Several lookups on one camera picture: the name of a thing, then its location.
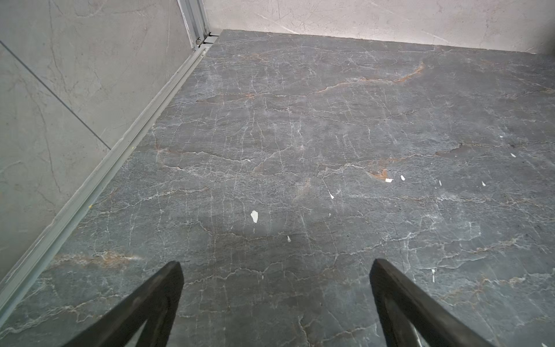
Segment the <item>dark line on wall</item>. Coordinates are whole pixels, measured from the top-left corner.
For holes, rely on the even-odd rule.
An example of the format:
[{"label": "dark line on wall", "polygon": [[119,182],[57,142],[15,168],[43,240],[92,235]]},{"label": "dark line on wall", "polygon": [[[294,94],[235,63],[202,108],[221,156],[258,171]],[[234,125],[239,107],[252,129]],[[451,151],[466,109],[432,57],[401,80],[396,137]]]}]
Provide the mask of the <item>dark line on wall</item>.
[{"label": "dark line on wall", "polygon": [[27,69],[27,71],[30,72],[31,75],[33,75],[34,78],[36,78],[36,79],[37,79],[37,80],[38,80],[38,81],[39,81],[39,82],[40,82],[40,83],[52,94],[52,95],[54,95],[54,97],[55,97],[56,99],[58,99],[58,101],[60,101],[60,102],[62,103],[62,105],[64,105],[65,108],[67,108],[68,111],[70,111],[71,114],[75,116],[75,118],[79,119],[79,121],[80,121],[81,123],[83,123],[83,125],[84,125],[87,129],[89,129],[89,131],[90,131],[91,133],[93,133],[93,135],[94,135],[100,142],[102,142],[103,145],[105,145],[109,150],[112,150],[112,149],[110,148],[110,146],[108,146],[108,145],[106,144],[106,142],[102,141],[102,139],[100,138],[100,136],[98,136],[98,135],[97,135],[97,134],[96,134],[96,133],[95,133],[95,132],[94,132],[94,131],[93,131],[82,119],[81,119],[81,118],[79,118],[79,116],[77,116],[77,115],[75,114],[75,112],[73,112],[73,110],[70,109],[69,106],[67,106],[66,103],[64,103],[64,102],[62,101],[62,99],[60,99],[60,98],[52,91],[52,89],[48,88],[48,86],[47,86],[44,82],[42,82],[42,80],[41,80],[41,79],[40,79],[40,78],[39,78],[39,77],[38,77],[38,76],[37,76],[37,75],[36,75],[25,63],[24,63],[24,62],[22,62],[21,59],[20,59],[15,53],[13,53],[11,49],[8,48],[8,46],[6,46],[6,45],[2,42],[2,40],[0,40],[0,44],[1,44],[2,46],[4,46],[4,48],[5,48],[5,49],[6,49],[6,50],[7,50],[7,51],[8,51],[8,52],[20,63],[20,64],[21,64],[21,65],[23,65],[23,66],[25,67],[25,69]]}]

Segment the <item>gray marble floor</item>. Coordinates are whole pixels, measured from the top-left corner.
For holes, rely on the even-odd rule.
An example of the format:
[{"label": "gray marble floor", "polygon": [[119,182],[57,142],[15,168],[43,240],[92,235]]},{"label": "gray marble floor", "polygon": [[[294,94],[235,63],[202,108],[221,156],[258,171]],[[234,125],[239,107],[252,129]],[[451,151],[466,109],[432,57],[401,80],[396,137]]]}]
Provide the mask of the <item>gray marble floor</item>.
[{"label": "gray marble floor", "polygon": [[177,260],[171,346],[383,346],[382,257],[494,344],[553,346],[554,63],[225,31],[0,344],[58,345]]}]

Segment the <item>white paint chip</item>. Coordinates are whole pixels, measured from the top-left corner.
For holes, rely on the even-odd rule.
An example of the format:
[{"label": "white paint chip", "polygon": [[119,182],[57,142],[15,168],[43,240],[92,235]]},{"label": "white paint chip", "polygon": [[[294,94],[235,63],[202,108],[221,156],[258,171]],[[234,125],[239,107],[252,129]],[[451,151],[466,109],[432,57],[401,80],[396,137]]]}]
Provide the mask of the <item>white paint chip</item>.
[{"label": "white paint chip", "polygon": [[253,210],[253,211],[250,213],[250,216],[253,218],[253,222],[254,222],[254,223],[258,222],[258,212],[256,212],[255,210]]}]

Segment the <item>white fragment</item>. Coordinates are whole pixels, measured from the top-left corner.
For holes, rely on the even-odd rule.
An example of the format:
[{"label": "white fragment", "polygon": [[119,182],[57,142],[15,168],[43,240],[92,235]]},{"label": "white fragment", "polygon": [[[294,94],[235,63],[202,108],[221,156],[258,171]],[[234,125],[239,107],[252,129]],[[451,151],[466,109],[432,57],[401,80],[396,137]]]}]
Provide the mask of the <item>white fragment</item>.
[{"label": "white fragment", "polygon": [[256,212],[255,210],[253,210],[253,211],[250,213],[250,216],[253,218],[253,222],[254,222],[254,223],[258,222],[258,212]]}]

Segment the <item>beige wall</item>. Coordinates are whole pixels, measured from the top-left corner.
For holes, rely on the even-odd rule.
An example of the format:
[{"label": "beige wall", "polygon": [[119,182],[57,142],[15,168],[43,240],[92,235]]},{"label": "beige wall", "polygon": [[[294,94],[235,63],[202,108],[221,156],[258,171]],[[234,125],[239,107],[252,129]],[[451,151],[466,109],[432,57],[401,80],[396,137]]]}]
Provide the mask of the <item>beige wall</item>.
[{"label": "beige wall", "polygon": [[548,53],[554,0],[203,0],[210,29]]},{"label": "beige wall", "polygon": [[[3,0],[0,40],[108,146],[192,53],[176,0]],[[0,278],[107,154],[0,47]]]}]

